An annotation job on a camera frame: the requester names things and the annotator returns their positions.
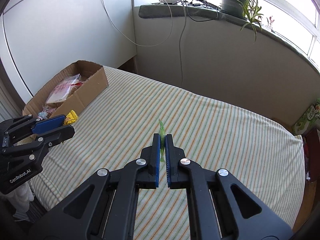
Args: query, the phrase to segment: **windowsill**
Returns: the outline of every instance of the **windowsill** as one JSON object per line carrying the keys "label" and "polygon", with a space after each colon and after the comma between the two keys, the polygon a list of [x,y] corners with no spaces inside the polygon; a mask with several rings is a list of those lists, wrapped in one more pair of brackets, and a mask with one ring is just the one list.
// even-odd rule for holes
{"label": "windowsill", "polygon": [[[173,17],[184,17],[184,11],[181,5],[170,5],[170,9]],[[206,19],[225,20],[227,22],[230,22],[239,26],[243,26],[246,23],[245,20],[239,19],[237,17],[231,16],[222,12],[218,12],[218,16],[217,16],[217,11],[211,10],[211,9],[188,7],[188,11],[190,16],[199,16]],[[151,5],[140,6],[139,17],[143,19],[150,19],[150,18],[171,17],[171,15],[167,5],[151,4]],[[257,28],[257,32],[262,33],[263,35],[268,36],[269,38],[286,46],[287,48],[295,52],[297,55],[299,55],[305,62],[307,62],[313,68],[313,70],[316,71],[316,73],[320,74],[320,70],[318,70],[315,63],[311,61],[307,57],[307,55],[304,52],[302,52],[292,42],[264,28],[262,28],[262,30]]]}

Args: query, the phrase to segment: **bed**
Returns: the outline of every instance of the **bed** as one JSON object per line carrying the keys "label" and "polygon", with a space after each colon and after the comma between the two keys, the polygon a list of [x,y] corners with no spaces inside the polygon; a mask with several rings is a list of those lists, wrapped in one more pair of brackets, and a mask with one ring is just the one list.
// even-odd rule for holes
{"label": "bed", "polygon": [[[50,210],[99,168],[140,156],[159,132],[210,170],[226,168],[291,227],[305,185],[301,136],[248,110],[142,76],[105,67],[110,86],[79,116],[71,140],[54,147],[30,181]],[[157,190],[141,190],[135,239],[189,239],[185,190],[168,190],[160,163]]]}

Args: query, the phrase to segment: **plant pot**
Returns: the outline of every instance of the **plant pot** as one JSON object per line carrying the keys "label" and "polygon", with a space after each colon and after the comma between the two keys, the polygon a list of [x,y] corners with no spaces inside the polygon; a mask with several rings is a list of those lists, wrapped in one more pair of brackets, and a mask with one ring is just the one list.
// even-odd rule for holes
{"label": "plant pot", "polygon": [[243,17],[243,8],[240,2],[246,4],[246,0],[222,0],[220,11],[241,19],[246,19]]}

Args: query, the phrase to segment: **yellow candy wrapper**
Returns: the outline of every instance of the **yellow candy wrapper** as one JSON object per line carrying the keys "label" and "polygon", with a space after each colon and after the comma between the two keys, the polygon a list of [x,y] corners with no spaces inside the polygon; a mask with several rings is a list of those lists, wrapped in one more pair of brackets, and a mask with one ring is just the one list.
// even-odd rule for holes
{"label": "yellow candy wrapper", "polygon": [[69,114],[67,114],[66,118],[63,121],[63,125],[72,124],[78,120],[78,115],[75,111],[71,110]]}

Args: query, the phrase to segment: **metal bolt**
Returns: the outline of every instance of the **metal bolt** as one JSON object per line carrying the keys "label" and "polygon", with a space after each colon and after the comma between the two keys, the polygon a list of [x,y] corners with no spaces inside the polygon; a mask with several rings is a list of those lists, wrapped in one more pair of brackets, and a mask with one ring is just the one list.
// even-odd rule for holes
{"label": "metal bolt", "polygon": [[183,164],[183,165],[188,165],[191,163],[191,161],[187,158],[183,158],[180,160],[180,163]]}
{"label": "metal bolt", "polygon": [[227,176],[229,174],[229,172],[226,169],[220,169],[220,170],[218,170],[218,174],[220,176]]}
{"label": "metal bolt", "polygon": [[108,171],[106,169],[100,169],[97,171],[97,174],[101,177],[106,176],[108,174]]}
{"label": "metal bolt", "polygon": [[145,165],[147,163],[147,161],[145,159],[138,159],[138,160],[136,160],[136,163],[138,165]]}

